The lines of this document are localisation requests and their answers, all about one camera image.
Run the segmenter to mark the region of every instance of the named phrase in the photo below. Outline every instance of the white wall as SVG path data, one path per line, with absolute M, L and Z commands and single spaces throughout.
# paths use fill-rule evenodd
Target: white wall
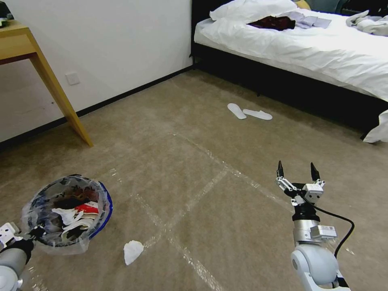
M 6 0 L 76 111 L 191 64 L 190 0 Z M 69 86 L 65 74 L 78 72 Z M 62 117 L 28 60 L 0 66 L 0 141 Z

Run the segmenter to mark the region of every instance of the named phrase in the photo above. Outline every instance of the gray cloth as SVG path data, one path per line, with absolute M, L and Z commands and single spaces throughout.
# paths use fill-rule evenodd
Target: gray cloth
M 292 20 L 295 20 L 295 26 L 308 29 L 312 27 L 327 28 L 331 23 L 330 19 L 318 18 L 316 16 L 304 16 L 304 14 L 291 11 L 283 13 L 280 16 L 287 16 Z
M 388 36 L 388 16 L 368 16 L 369 10 L 347 18 L 347 26 L 369 34 Z

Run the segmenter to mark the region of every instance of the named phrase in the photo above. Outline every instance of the dark red cloth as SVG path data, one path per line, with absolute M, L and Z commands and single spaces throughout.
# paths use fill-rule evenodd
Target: dark red cloth
M 257 28 L 270 28 L 270 29 L 282 31 L 286 29 L 294 29 L 295 20 L 291 20 L 287 16 L 282 16 L 282 17 L 267 16 L 263 19 L 257 20 L 255 22 L 251 22 L 248 25 L 251 25 Z

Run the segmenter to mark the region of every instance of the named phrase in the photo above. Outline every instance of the slipper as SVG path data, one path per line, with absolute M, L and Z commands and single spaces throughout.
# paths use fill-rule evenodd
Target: slipper
M 236 117 L 238 119 L 245 119 L 245 118 L 247 118 L 247 116 L 242 112 L 241 108 L 237 104 L 229 103 L 228 104 L 228 109 L 230 111 L 232 111 L 232 113 L 234 115 L 236 115 Z
M 249 110 L 249 109 L 244 109 L 242 111 L 244 114 L 246 115 L 250 115 L 250 116 L 253 116 L 253 117 L 256 117 L 256 118 L 260 118 L 260 119 L 264 119 L 264 120 L 271 120 L 272 119 L 272 115 L 271 114 L 268 114 L 268 113 L 265 113 L 264 111 L 254 111 L 254 110 Z

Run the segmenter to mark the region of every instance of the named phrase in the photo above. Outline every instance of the black cable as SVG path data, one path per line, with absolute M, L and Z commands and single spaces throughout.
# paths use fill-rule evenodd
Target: black cable
M 335 249 L 335 252 L 334 252 L 334 256 L 337 258 L 337 254 L 340 250 L 340 248 L 342 247 L 342 245 L 344 244 L 344 242 L 350 237 L 350 235 L 352 234 L 354 228 L 355 228 L 355 224 L 353 221 L 351 221 L 350 219 L 346 218 L 346 217 L 343 217 L 343 216 L 340 216 L 338 214 L 334 214 L 334 213 L 331 213 L 329 211 L 326 211 L 326 210 L 323 210 L 313 204 L 311 204 L 310 202 L 308 202 L 306 199 L 304 199 L 306 201 L 306 203 L 310 204 L 311 206 L 313 206 L 316 210 L 319 210 L 320 212 L 323 212 L 323 213 L 326 213 L 328 215 L 331 215 L 331 216 L 334 216 L 336 218 L 339 218 L 339 219 L 342 219 L 342 220 L 345 220 L 347 222 L 349 222 L 352 226 L 350 227 L 348 233 L 346 234 L 346 236 L 344 236 L 344 238 L 341 240 L 341 242 L 338 244 L 337 248 Z

